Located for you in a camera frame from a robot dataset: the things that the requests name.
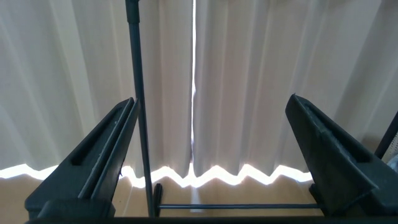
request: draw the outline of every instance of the bright light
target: bright light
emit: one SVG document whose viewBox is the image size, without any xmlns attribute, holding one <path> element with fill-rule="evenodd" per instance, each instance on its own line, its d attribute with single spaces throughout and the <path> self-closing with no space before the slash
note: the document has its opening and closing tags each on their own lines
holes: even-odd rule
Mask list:
<svg viewBox="0 0 398 224">
<path fill-rule="evenodd" d="M 10 167 L 7 169 L 0 170 L 0 178 L 11 178 L 21 174 L 27 174 L 35 179 L 44 180 L 46 179 L 57 166 L 49 167 L 41 171 L 33 170 L 26 164 Z M 145 179 L 143 177 L 137 178 L 133 169 L 130 166 L 124 166 L 122 168 L 122 176 L 127 177 L 130 180 L 130 183 L 133 187 L 144 188 L 145 187 Z M 242 182 L 245 177 L 252 177 L 258 182 L 269 185 L 273 183 L 276 178 L 280 175 L 284 175 L 286 177 L 290 177 L 299 182 L 305 182 L 312 180 L 311 173 L 303 173 L 297 169 L 293 169 L 286 166 L 278 166 L 276 170 L 271 174 L 271 176 L 267 176 L 261 171 L 257 170 L 253 166 L 249 164 L 245 164 L 238 175 L 232 175 L 220 166 L 214 166 L 207 172 L 205 172 L 200 177 L 195 177 L 193 173 L 193 164 L 190 164 L 188 175 L 184 178 L 181 178 L 173 169 L 169 167 L 162 167 L 158 170 L 155 170 L 151 173 L 152 181 L 157 182 L 163 177 L 169 177 L 174 180 L 181 187 L 200 187 L 203 184 L 211 181 L 214 178 L 220 179 L 223 182 L 226 182 L 229 185 L 237 185 Z"/>
</svg>

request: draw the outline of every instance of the white curtain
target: white curtain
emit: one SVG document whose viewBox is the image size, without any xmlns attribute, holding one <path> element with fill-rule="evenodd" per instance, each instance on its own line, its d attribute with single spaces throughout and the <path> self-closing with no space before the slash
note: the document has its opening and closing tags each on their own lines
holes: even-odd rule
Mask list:
<svg viewBox="0 0 398 224">
<path fill-rule="evenodd" d="M 375 150 L 398 110 L 397 1 L 197 1 L 193 165 L 305 170 L 296 93 Z"/>
<path fill-rule="evenodd" d="M 192 1 L 140 1 L 140 15 L 152 170 L 186 175 Z M 132 75 L 124 0 L 0 1 L 0 169 L 61 162 L 135 97 Z M 142 175 L 138 128 L 125 165 Z"/>
<path fill-rule="evenodd" d="M 398 2 L 141 0 L 152 170 L 305 170 L 284 114 L 308 98 L 374 150 L 398 110 Z M 192 65 L 196 94 L 192 97 Z M 124 0 L 0 1 L 0 169 L 58 164 L 134 96 Z M 125 165 L 142 176 L 136 128 Z"/>
</svg>

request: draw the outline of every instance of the black diagonal pole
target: black diagonal pole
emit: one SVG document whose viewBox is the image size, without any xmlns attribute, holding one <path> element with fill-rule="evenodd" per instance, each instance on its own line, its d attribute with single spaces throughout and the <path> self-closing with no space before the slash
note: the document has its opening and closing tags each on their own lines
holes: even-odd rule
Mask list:
<svg viewBox="0 0 398 224">
<path fill-rule="evenodd" d="M 154 202 L 152 200 L 152 180 L 150 179 L 150 165 L 148 153 L 147 117 L 144 96 L 144 80 L 142 77 L 141 41 L 139 37 L 139 9 L 138 0 L 126 0 L 127 21 L 130 30 L 130 44 L 132 55 L 132 69 L 134 72 L 134 86 L 136 98 L 141 104 L 138 116 L 139 135 L 141 139 L 142 163 L 144 165 L 145 188 L 147 193 L 148 215 L 154 217 Z"/>
</svg>

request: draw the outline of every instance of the floor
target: floor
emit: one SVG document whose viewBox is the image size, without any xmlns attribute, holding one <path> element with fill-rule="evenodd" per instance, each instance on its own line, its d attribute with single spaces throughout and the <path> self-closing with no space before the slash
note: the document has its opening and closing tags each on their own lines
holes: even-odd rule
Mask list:
<svg viewBox="0 0 398 224">
<path fill-rule="evenodd" d="M 218 179 L 194 189 L 181 188 L 167 177 L 159 181 L 164 186 L 163 203 L 315 203 L 308 192 L 311 182 L 298 183 L 279 177 L 270 185 L 263 185 L 247 177 L 235 186 Z M 0 179 L 0 223 L 24 223 L 28 219 L 25 198 L 40 184 L 28 175 Z M 113 198 L 117 217 L 147 216 L 144 189 L 131 187 L 129 179 L 119 180 Z M 262 209 L 262 210 L 162 210 L 162 217 L 230 217 L 230 216 L 292 216 L 322 215 L 318 209 Z"/>
</svg>

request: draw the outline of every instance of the curtain fold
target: curtain fold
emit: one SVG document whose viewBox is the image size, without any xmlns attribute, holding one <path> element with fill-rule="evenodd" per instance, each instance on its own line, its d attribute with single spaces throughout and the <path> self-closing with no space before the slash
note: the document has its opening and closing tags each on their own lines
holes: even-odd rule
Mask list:
<svg viewBox="0 0 398 224">
<path fill-rule="evenodd" d="M 184 176 L 192 1 L 139 7 L 151 167 Z M 58 164 L 116 103 L 135 97 L 124 0 L 1 1 L 0 52 L 0 169 Z M 138 128 L 124 164 L 142 176 Z"/>
<path fill-rule="evenodd" d="M 394 114 L 394 1 L 197 1 L 193 165 L 306 170 L 296 93 L 375 150 Z"/>
</svg>

